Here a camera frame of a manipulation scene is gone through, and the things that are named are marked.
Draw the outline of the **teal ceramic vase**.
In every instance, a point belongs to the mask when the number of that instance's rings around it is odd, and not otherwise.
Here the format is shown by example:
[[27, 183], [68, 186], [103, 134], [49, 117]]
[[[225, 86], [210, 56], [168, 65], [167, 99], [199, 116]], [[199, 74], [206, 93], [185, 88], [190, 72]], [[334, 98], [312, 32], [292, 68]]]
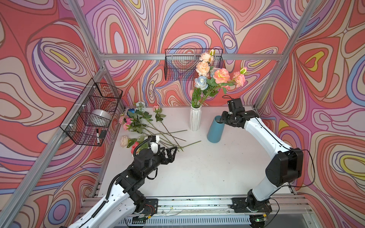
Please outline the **teal ceramic vase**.
[[207, 139], [211, 143], [218, 143], [221, 140], [225, 124], [221, 121], [221, 116], [216, 116], [212, 121], [207, 134]]

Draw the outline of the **large peach double rose stem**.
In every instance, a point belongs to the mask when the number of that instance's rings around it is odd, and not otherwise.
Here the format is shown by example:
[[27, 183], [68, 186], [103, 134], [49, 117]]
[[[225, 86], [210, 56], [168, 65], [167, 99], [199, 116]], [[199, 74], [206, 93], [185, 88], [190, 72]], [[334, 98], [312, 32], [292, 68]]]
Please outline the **large peach double rose stem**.
[[229, 71], [225, 68], [214, 70], [210, 78], [207, 78], [208, 88], [203, 92], [202, 105], [209, 97], [216, 96], [220, 89], [222, 89], [223, 93], [226, 95], [227, 89], [232, 86], [235, 89], [243, 87], [246, 82], [246, 73], [246, 67], [234, 72], [233, 76], [231, 76]]

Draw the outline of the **white ribbed vase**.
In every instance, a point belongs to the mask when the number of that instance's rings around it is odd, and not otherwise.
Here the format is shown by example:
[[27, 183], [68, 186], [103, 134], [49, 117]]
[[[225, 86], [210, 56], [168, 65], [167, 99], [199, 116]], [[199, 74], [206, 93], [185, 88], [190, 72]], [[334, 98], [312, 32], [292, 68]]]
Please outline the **white ribbed vase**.
[[191, 107], [190, 110], [190, 122], [189, 122], [189, 128], [192, 131], [197, 131], [200, 128], [201, 123], [201, 116], [202, 116], [202, 108], [198, 107]]

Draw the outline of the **blue artificial rose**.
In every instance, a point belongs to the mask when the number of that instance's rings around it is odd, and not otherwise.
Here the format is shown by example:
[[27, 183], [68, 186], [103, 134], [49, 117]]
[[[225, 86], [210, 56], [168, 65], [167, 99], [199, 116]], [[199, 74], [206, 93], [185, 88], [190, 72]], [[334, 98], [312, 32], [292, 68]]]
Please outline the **blue artificial rose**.
[[129, 108], [129, 109], [127, 110], [127, 112], [128, 112], [128, 113], [132, 113], [132, 114], [134, 114], [136, 111], [135, 111], [135, 109], [134, 109], [134, 108]]

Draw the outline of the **cream peach rose stem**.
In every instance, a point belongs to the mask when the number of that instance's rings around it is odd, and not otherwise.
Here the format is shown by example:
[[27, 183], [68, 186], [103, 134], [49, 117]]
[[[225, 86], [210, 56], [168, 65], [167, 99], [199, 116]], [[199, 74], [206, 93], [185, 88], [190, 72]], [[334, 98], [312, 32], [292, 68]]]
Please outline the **cream peach rose stem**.
[[210, 77], [211, 67], [214, 63], [215, 49], [211, 49], [209, 52], [204, 52], [200, 55], [199, 61], [196, 65], [196, 72], [199, 76], [206, 78]]

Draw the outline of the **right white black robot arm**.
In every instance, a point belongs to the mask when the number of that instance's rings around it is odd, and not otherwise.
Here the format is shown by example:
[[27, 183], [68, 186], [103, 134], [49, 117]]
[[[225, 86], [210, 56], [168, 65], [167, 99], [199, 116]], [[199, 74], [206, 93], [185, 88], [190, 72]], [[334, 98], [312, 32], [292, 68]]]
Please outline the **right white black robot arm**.
[[265, 169], [265, 178], [249, 190], [243, 203], [234, 203], [235, 211], [258, 212], [269, 203], [269, 198], [285, 183], [290, 183], [302, 175], [303, 151], [292, 148], [279, 139], [253, 110], [245, 110], [239, 98], [231, 98], [229, 111], [222, 112], [220, 122], [232, 127], [244, 129], [250, 133], [265, 149], [271, 158]]

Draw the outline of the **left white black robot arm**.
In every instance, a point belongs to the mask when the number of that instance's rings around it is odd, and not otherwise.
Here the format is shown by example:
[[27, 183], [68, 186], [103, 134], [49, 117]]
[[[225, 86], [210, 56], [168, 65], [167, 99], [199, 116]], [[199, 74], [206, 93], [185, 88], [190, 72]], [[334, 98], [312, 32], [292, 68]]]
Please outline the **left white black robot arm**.
[[109, 184], [106, 195], [70, 228], [112, 228], [129, 215], [142, 212], [146, 197], [139, 191], [149, 174], [159, 165], [174, 162], [177, 147], [152, 146], [134, 156], [134, 160]]

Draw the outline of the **pile of artificial flowers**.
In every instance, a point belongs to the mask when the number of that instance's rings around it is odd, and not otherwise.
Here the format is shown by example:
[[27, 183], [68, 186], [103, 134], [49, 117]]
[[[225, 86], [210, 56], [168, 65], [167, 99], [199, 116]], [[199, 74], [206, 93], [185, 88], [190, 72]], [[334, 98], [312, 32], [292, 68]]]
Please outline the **pile of artificial flowers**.
[[162, 137], [162, 144], [164, 146], [180, 146], [179, 142], [184, 141], [182, 138], [173, 136], [175, 132], [170, 132], [164, 125], [163, 120], [166, 117], [163, 114], [163, 110], [159, 106], [154, 106], [153, 111], [150, 113], [146, 110], [144, 102], [139, 101], [132, 107], [135, 109], [135, 113], [128, 113], [127, 110], [119, 117], [119, 124], [126, 132], [137, 133], [138, 136], [134, 137], [138, 141], [134, 145], [142, 143], [148, 136], [158, 135]]

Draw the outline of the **red pink rose on table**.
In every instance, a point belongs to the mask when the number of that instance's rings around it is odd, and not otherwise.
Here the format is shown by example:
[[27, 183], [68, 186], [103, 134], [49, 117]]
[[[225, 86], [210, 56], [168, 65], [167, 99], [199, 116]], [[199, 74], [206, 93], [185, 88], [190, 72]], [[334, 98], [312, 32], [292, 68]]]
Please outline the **red pink rose on table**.
[[[193, 145], [195, 145], [197, 143], [200, 143], [200, 142], [201, 141], [196, 141], [196, 142], [190, 143], [190, 144], [185, 145], [185, 146], [178, 146], [177, 149], [182, 150], [182, 149], [185, 149], [189, 146], [193, 146]], [[131, 147], [131, 154], [136, 155], [136, 154], [139, 153], [140, 150], [145, 149], [145, 148], [148, 148], [148, 143], [145, 143], [145, 144], [140, 143], [139, 145], [134, 145], [134, 146]]]

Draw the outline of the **black marker pen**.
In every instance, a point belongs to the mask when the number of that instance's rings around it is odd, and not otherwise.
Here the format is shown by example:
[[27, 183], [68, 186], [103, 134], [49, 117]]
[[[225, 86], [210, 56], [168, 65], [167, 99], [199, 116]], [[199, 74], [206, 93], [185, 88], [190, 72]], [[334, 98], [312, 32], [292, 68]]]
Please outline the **black marker pen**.
[[100, 145], [99, 129], [96, 129], [97, 145]]

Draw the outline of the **silver tape roll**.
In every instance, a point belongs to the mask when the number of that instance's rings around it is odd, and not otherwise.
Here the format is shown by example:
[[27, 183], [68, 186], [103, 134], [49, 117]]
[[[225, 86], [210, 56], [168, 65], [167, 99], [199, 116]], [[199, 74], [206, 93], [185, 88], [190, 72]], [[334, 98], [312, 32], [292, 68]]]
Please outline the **silver tape roll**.
[[95, 126], [108, 127], [112, 116], [105, 110], [95, 109], [91, 112], [89, 120]]

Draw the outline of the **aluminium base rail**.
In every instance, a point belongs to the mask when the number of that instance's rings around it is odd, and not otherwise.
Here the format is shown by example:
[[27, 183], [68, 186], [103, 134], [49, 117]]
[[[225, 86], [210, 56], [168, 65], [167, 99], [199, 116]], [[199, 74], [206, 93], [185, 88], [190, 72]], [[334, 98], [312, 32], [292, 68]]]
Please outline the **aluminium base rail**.
[[[101, 199], [88, 199], [82, 217]], [[244, 196], [200, 196], [147, 198], [142, 212], [135, 212], [114, 227], [156, 227], [249, 225], [253, 228], [317, 228], [318, 222], [304, 197], [277, 195], [258, 212], [235, 211], [234, 203]]]

